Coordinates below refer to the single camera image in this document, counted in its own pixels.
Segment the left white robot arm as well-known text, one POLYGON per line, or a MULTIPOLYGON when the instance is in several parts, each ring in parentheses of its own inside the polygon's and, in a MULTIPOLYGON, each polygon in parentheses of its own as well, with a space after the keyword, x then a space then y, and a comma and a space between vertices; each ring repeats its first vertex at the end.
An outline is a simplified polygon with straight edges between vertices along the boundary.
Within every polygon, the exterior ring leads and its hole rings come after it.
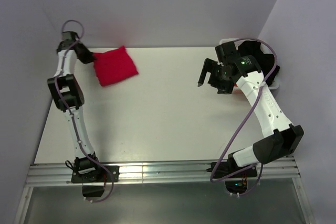
POLYGON ((96 182, 102 176, 102 168, 89 141, 83 119, 85 99, 74 75, 76 61, 90 63, 93 53, 78 40, 63 39, 57 55, 56 73, 47 80, 47 84, 56 108, 63 112, 70 128, 75 160, 73 164, 66 161, 66 165, 72 169, 74 176, 96 182))

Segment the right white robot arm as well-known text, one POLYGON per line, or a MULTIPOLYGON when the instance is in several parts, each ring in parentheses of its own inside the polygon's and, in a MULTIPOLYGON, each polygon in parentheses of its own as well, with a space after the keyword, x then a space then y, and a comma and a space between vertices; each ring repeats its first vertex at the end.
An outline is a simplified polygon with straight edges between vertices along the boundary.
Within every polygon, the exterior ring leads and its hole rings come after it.
POLYGON ((264 74, 253 56, 237 55, 221 61, 205 59, 198 86, 202 86, 207 74, 208 84, 219 93, 231 94, 237 86, 250 103, 261 127, 263 139, 252 146, 229 155, 228 173, 240 176, 246 166, 251 164, 268 164, 294 153, 304 131, 301 125, 294 126, 279 107, 269 90, 264 74))

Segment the red t shirt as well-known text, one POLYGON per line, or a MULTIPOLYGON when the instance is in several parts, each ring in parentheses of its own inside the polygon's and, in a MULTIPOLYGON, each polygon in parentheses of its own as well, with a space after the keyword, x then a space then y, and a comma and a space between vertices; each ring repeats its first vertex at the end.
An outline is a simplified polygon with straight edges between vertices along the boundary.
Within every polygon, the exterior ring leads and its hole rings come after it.
POLYGON ((95 52, 93 67, 102 87, 107 87, 139 74, 126 47, 106 52, 95 52))

